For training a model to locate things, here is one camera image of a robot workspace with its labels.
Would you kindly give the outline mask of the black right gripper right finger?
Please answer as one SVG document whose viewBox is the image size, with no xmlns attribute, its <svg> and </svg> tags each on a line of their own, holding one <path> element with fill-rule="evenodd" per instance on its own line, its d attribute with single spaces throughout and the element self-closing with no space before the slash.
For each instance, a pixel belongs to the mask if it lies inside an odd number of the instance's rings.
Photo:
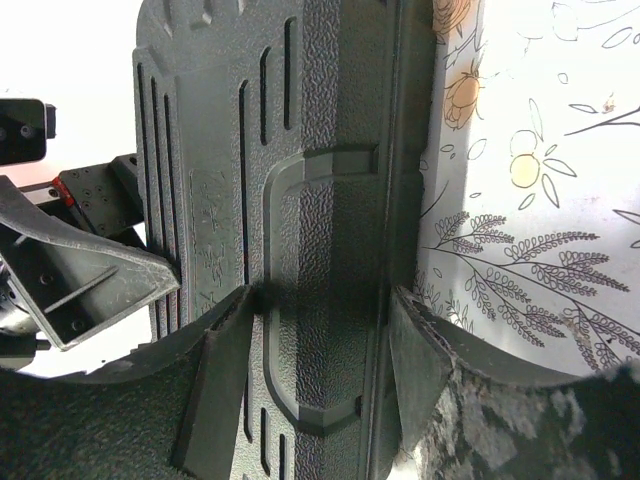
<svg viewBox="0 0 640 480">
<path fill-rule="evenodd" d="M 406 448 L 604 453 L 607 382 L 525 361 L 393 289 L 389 337 Z"/>
</svg>

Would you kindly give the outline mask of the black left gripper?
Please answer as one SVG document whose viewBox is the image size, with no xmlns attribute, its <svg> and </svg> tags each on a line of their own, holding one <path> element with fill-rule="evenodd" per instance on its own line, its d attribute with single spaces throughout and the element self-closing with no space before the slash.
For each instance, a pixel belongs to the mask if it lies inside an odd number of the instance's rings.
<svg viewBox="0 0 640 480">
<path fill-rule="evenodd" d="M 42 160 L 55 137 L 55 106 L 1 100 L 3 167 Z M 179 287 L 167 260 L 139 249 L 137 165 L 135 154 L 125 154 L 19 188 L 1 179 L 1 264 L 10 295 L 60 350 Z"/>
</svg>

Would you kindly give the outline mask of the black plastic tool case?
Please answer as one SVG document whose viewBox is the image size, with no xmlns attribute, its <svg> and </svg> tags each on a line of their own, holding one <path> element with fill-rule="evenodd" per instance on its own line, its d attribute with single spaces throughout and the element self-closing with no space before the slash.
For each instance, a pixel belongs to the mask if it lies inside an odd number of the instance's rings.
<svg viewBox="0 0 640 480">
<path fill-rule="evenodd" d="M 386 320 L 416 262 L 428 1 L 146 1 L 133 53 L 155 339 L 255 292 L 234 479 L 384 479 Z"/>
</svg>

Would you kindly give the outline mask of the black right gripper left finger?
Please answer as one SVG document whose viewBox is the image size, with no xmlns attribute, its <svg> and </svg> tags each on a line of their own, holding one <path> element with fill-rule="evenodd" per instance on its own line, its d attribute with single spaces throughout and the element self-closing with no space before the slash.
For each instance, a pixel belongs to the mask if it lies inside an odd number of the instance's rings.
<svg viewBox="0 0 640 480">
<path fill-rule="evenodd" d="M 248 373 L 251 288 L 237 288 L 198 322 L 200 362 L 172 463 L 193 479 L 228 479 Z"/>
</svg>

